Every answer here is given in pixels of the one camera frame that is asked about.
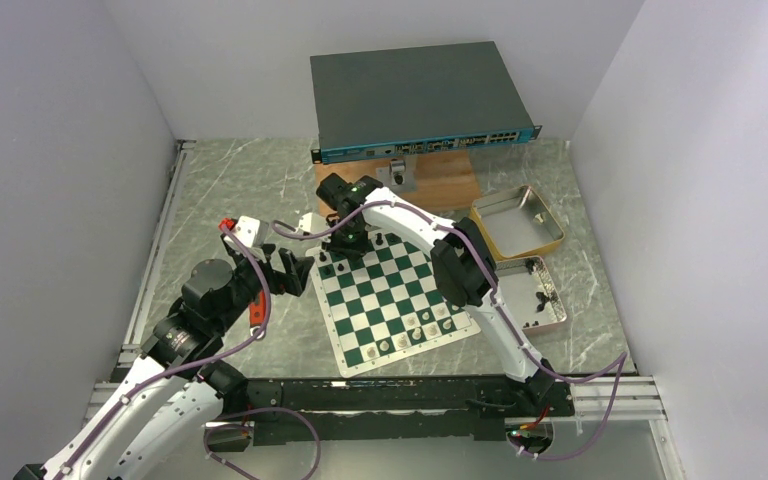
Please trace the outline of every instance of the gray wall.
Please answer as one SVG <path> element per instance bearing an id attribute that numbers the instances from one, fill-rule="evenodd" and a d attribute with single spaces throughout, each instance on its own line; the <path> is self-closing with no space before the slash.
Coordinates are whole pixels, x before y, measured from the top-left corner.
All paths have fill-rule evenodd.
<path id="1" fill-rule="evenodd" d="M 174 158 L 100 0 L 0 1 L 0 479 L 77 432 Z"/>
<path id="2" fill-rule="evenodd" d="M 310 55 L 477 40 L 543 134 L 570 138 L 643 3 L 106 2 L 178 138 L 314 136 Z"/>
<path id="3" fill-rule="evenodd" d="M 689 478 L 768 478 L 768 2 L 648 0 L 572 144 Z"/>

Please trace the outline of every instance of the green and white chessboard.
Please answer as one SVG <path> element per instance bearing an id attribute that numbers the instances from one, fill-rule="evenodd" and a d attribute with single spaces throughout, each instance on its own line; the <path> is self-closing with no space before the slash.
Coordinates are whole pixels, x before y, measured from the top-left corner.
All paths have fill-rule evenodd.
<path id="1" fill-rule="evenodd" d="M 311 282 L 322 308 L 340 375 L 351 377 L 481 332 L 437 291 L 429 259 L 387 234 L 382 245 L 349 264 L 308 250 Z"/>

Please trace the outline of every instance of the marble table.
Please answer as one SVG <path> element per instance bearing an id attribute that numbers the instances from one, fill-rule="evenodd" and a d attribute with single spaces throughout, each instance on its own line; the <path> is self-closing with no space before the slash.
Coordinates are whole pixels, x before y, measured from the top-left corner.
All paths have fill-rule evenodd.
<path id="1" fill-rule="evenodd" d="M 150 306 L 151 329 L 180 295 L 192 267 L 208 258 L 227 258 L 217 224 L 223 217 L 248 215 L 295 224 L 317 211 L 310 149 L 314 139 L 203 140 L 185 166 L 186 183 L 172 220 L 160 278 Z M 541 139 L 526 145 L 475 149 L 470 153 L 483 193 L 530 183 L 549 204 L 566 232 L 561 246 L 546 256 L 569 320 L 531 341 L 558 372 L 594 372 L 613 361 L 628 344 L 620 324 L 599 250 L 569 161 L 566 144 Z M 297 242 L 270 232 L 267 241 L 297 255 L 316 242 Z M 273 297 L 273 317 L 264 341 L 228 358 L 248 377 L 339 377 L 316 295 Z M 248 313 L 225 336 L 236 345 L 249 335 Z M 626 371 L 633 362 L 626 362 Z M 490 344 L 475 335 L 366 375 L 468 375 L 502 373 Z"/>

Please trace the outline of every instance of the purple cable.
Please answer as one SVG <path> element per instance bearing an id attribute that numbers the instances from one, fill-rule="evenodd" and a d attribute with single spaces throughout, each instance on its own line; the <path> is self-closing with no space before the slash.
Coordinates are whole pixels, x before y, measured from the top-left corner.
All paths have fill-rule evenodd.
<path id="1" fill-rule="evenodd" d="M 240 252 L 242 252 L 242 254 L 246 257 L 246 259 L 248 259 L 249 263 L 252 265 L 252 268 L 254 269 L 255 275 L 257 275 L 257 279 L 260 281 L 260 286 L 263 289 L 263 293 L 264 293 L 264 297 L 265 297 L 265 302 L 264 303 L 265 303 L 265 310 L 266 310 L 265 315 L 263 317 L 263 324 L 260 326 L 260 328 L 261 328 L 261 332 L 262 332 L 263 336 L 265 336 L 266 335 L 266 326 L 269 323 L 269 317 L 270 317 L 270 314 L 272 313 L 272 297 L 271 297 L 271 294 L 269 292 L 269 284 L 266 281 L 266 276 L 263 274 L 263 271 L 260 269 L 260 265 L 257 263 L 257 259 L 254 257 L 254 255 L 252 255 L 252 253 L 249 251 L 249 249 L 245 245 L 243 245 L 243 243 L 240 241 L 240 239 L 238 239 L 236 237 L 236 235 L 231 233 L 231 231 L 228 230 L 228 228 L 225 227 L 225 226 L 222 226 L 221 230 L 222 230 L 222 233 L 224 233 L 225 235 L 228 235 L 228 238 L 230 238 L 231 241 L 234 242 L 234 244 L 237 246 L 237 248 L 240 250 Z M 126 393 L 124 395 L 124 397 L 126 397 L 127 399 L 130 400 L 136 394 L 140 393 L 146 387 L 148 387 L 149 385 L 154 384 L 155 382 L 157 382 L 161 378 L 170 377 L 170 376 L 175 375 L 177 373 L 180 373 L 180 372 L 183 372 L 183 371 L 186 371 L 186 370 L 190 370 L 190 369 L 193 369 L 193 368 L 198 368 L 198 367 L 201 367 L 203 365 L 207 365 L 208 363 L 212 363 L 212 362 L 215 362 L 217 360 L 221 360 L 221 359 L 223 359 L 225 357 L 234 355 L 235 353 L 239 352 L 240 350 L 242 350 L 242 349 L 248 347 L 249 345 L 251 345 L 252 342 L 257 340 L 258 338 L 262 338 L 262 335 L 260 333 L 258 333 L 257 336 L 249 337 L 243 343 L 241 343 L 241 344 L 237 345 L 236 347 L 228 350 L 227 352 L 220 353 L 220 354 L 214 355 L 214 356 L 209 357 L 209 358 L 204 358 L 202 360 L 197 360 L 195 362 L 185 363 L 185 364 L 180 365 L 180 366 L 175 367 L 175 368 L 170 368 L 168 370 L 164 370 L 163 372 L 158 373 L 157 375 L 155 375 L 153 377 L 150 377 L 146 381 L 138 383 L 136 386 L 134 386 L 134 388 L 129 390 L 128 393 Z M 122 402 L 117 402 L 116 404 L 114 404 L 113 407 L 111 407 L 110 410 L 108 410 L 107 413 L 105 413 L 104 416 L 101 417 L 101 420 L 98 422 L 98 424 L 96 424 L 96 426 L 93 427 L 92 430 L 90 430 L 90 433 L 87 434 L 87 437 L 84 439 L 84 441 L 81 442 L 80 445 L 78 445 L 77 448 L 75 448 L 75 451 L 72 453 L 72 455 L 69 456 L 69 458 L 66 460 L 66 462 L 64 462 L 63 465 L 66 466 L 66 467 L 72 467 L 75 464 L 75 461 L 78 459 L 78 457 L 83 455 L 83 453 L 87 450 L 87 448 L 89 448 L 89 446 L 92 444 L 92 442 L 94 442 L 95 439 L 98 438 L 99 435 L 101 435 L 101 432 L 104 431 L 105 427 L 107 427 L 107 425 L 110 424 L 110 422 L 113 420 L 113 417 L 115 417 L 116 414 L 119 413 L 119 410 L 121 410 L 124 405 L 125 404 L 123 404 Z M 64 477 L 63 472 L 61 470 L 58 470 L 57 473 L 54 475 L 54 479 L 53 480 L 62 480 L 63 477 Z"/>
<path id="2" fill-rule="evenodd" d="M 272 222 L 272 230 L 275 233 L 277 233 L 278 235 L 281 235 L 282 237 L 292 238 L 292 239 L 296 239 L 296 240 L 310 240 L 310 239 L 322 238 L 322 237 L 325 237 L 327 235 L 331 235 L 335 231 L 337 231 L 340 228 L 342 228 L 343 225 L 345 225 L 349 220 L 351 220 L 355 216 L 359 215 L 362 211 L 364 211 L 364 210 L 366 210 L 368 208 L 377 207 L 377 206 L 383 206 L 383 205 L 388 205 L 388 206 L 398 207 L 398 208 L 402 208 L 404 210 L 408 210 L 409 212 L 411 212 L 414 215 L 418 216 L 419 218 L 421 218 L 423 221 L 425 221 L 429 225 L 434 223 L 434 221 L 430 217 L 428 217 L 425 214 L 425 212 L 423 212 L 422 210 L 420 210 L 419 208 L 417 208 L 417 207 L 415 207 L 413 205 L 402 203 L 402 202 L 394 202 L 394 203 L 391 204 L 390 202 L 388 202 L 386 200 L 377 200 L 377 201 L 374 201 L 374 202 L 369 202 L 369 203 L 365 203 L 365 204 L 361 205 L 360 208 L 358 208 L 357 210 L 355 210 L 352 213 L 350 213 L 349 215 L 347 215 L 346 218 L 344 218 L 344 219 L 340 220 L 339 222 L 337 222 L 333 227 L 328 228 L 325 231 L 322 231 L 322 232 L 319 232 L 319 233 L 310 233 L 309 232 L 310 233 L 309 235 L 298 235 L 298 234 L 294 234 L 294 233 L 290 233 L 290 232 L 282 232 L 282 231 L 278 230 L 278 228 L 276 228 L 276 226 L 280 225 L 280 226 L 282 226 L 284 228 L 291 229 L 291 230 L 294 230 L 294 228 L 292 226 L 288 225 L 287 223 L 279 221 L 279 220 L 275 220 L 275 221 Z M 491 288 L 490 296 L 491 296 L 491 299 L 492 300 L 496 300 L 495 297 L 496 297 L 496 293 L 498 292 L 498 285 L 493 280 L 493 275 L 490 274 L 490 270 L 488 270 L 487 266 L 484 264 L 484 261 L 481 259 L 481 256 L 478 254 L 478 251 L 475 249 L 475 246 L 469 240 L 469 237 L 467 237 L 466 234 L 464 234 L 463 232 L 457 230 L 456 228 L 446 227 L 446 226 L 443 226 L 443 225 L 437 225 L 436 228 L 438 228 L 438 229 L 440 229 L 440 230 L 442 230 L 442 231 L 444 231 L 446 233 L 452 233 L 452 234 L 456 235 L 461 240 L 461 242 L 463 242 L 464 246 L 466 246 L 466 248 L 469 250 L 470 255 L 472 255 L 472 258 L 475 260 L 475 263 L 478 265 L 478 268 L 481 270 L 481 273 L 484 275 L 484 278 L 490 284 L 490 288 Z M 505 322 L 505 324 L 507 325 L 508 329 L 511 331 L 511 333 L 514 334 L 514 338 L 516 339 L 516 341 L 519 344 L 519 346 L 520 347 L 524 346 L 525 343 L 519 337 L 518 331 L 517 331 L 516 327 L 514 326 L 513 321 L 505 313 L 505 310 L 503 308 L 501 308 L 501 306 L 496 306 L 495 308 L 496 308 L 496 312 L 499 314 L 499 316 Z M 528 357 L 529 361 L 531 361 L 531 363 L 536 365 L 537 368 L 539 368 L 541 371 L 543 371 L 543 373 L 549 375 L 550 377 L 554 378 L 555 380 L 560 380 L 562 382 L 569 383 L 569 384 L 587 383 L 587 382 L 589 382 L 589 381 L 591 381 L 591 380 L 593 380 L 595 378 L 598 378 L 598 377 L 601 377 L 601 376 L 607 374 L 614 367 L 619 367 L 617 369 L 616 379 L 614 380 L 614 389 L 613 389 L 613 391 L 611 393 L 611 398 L 608 401 L 608 408 L 605 410 L 605 416 L 602 417 L 602 422 L 599 424 L 599 427 L 596 429 L 596 432 L 593 434 L 593 436 L 581 448 L 579 448 L 578 450 L 576 450 L 576 451 L 574 451 L 572 453 L 565 454 L 565 455 L 549 456 L 547 458 L 541 458 L 541 459 L 542 460 L 547 460 L 547 461 L 568 460 L 570 458 L 574 458 L 574 457 L 577 457 L 578 455 L 581 455 L 582 453 L 587 451 L 587 449 L 589 449 L 593 445 L 593 443 L 599 438 L 599 436 L 602 435 L 602 431 L 604 431 L 605 427 L 608 424 L 608 417 L 611 414 L 611 409 L 614 406 L 614 400 L 617 397 L 617 388 L 619 387 L 620 376 L 622 374 L 622 368 L 623 368 L 623 365 L 625 364 L 625 359 L 628 356 L 628 354 L 625 353 L 625 352 L 621 353 L 617 357 L 616 360 L 611 362 L 610 365 L 608 365 L 607 367 L 603 368 L 602 370 L 599 370 L 598 372 L 596 372 L 596 373 L 594 373 L 592 375 L 588 375 L 588 376 L 582 377 L 582 378 L 573 378 L 573 377 L 566 377 L 566 376 L 560 375 L 560 374 L 558 374 L 556 372 L 553 372 L 552 370 L 546 368 L 539 360 L 537 360 L 536 357 L 534 357 L 534 355 L 527 348 L 521 348 L 520 350 L 522 350 L 522 352 L 525 354 L 525 356 Z"/>
<path id="3" fill-rule="evenodd" d="M 265 408 L 255 408 L 254 410 L 248 410 L 246 412 L 242 413 L 235 413 L 231 415 L 223 415 L 219 417 L 217 420 L 232 418 L 232 417 L 239 417 L 243 415 L 257 415 L 258 413 L 269 413 L 269 412 L 280 412 L 280 413 L 287 413 L 290 414 L 299 421 L 301 421 L 308 430 L 310 430 L 311 435 L 313 435 L 313 441 L 316 444 L 316 457 L 313 459 L 313 465 L 310 467 L 310 470 L 305 474 L 305 476 L 302 477 L 301 480 L 308 480 L 310 477 L 313 476 L 313 472 L 316 471 L 317 467 L 319 467 L 319 460 L 322 457 L 322 442 L 319 439 L 319 434 L 316 433 L 316 429 L 313 428 L 313 425 L 310 423 L 310 421 L 306 418 L 304 418 L 303 415 L 300 413 L 290 410 L 288 408 L 283 407 L 265 407 Z M 231 470 L 239 473 L 240 475 L 248 478 L 249 480 L 259 480 L 254 475 L 246 472 L 242 468 L 238 467 L 233 462 L 229 462 L 228 460 L 225 460 L 224 458 L 220 457 L 219 455 L 213 453 L 210 450 L 210 447 L 208 446 L 208 440 L 210 440 L 210 437 L 217 431 L 220 430 L 247 430 L 248 428 L 243 425 L 220 425 L 218 427 L 213 427 L 204 435 L 204 451 L 207 453 L 207 455 L 212 458 L 213 460 L 221 463 L 222 465 L 225 465 L 226 467 L 230 468 Z"/>
<path id="4" fill-rule="evenodd" d="M 538 454 L 532 454 L 532 457 L 534 460 L 542 460 L 545 462 L 561 462 L 564 460 L 569 460 L 572 458 L 575 458 L 582 453 L 586 452 L 590 449 L 590 447 L 593 446 L 594 443 L 596 443 L 596 440 L 599 440 L 599 437 L 602 436 L 602 433 L 605 431 L 605 427 L 608 425 L 608 417 L 611 416 L 611 410 L 614 409 L 614 400 L 617 398 L 617 389 L 620 386 L 620 375 L 622 374 L 622 368 L 625 364 L 626 359 L 626 353 L 623 352 L 620 355 L 620 364 L 619 368 L 617 369 L 617 376 L 614 378 L 614 388 L 611 390 L 611 399 L 608 400 L 608 408 L 605 409 L 605 415 L 602 416 L 602 421 L 599 422 L 599 426 L 596 427 L 596 431 L 593 432 L 593 435 L 590 436 L 590 438 L 587 439 L 586 442 L 584 442 L 584 445 L 578 447 L 576 450 L 565 453 L 563 455 L 538 455 Z M 510 439 L 508 439 L 508 443 L 514 447 L 514 449 L 519 453 L 519 447 L 514 445 L 513 442 L 511 442 Z"/>

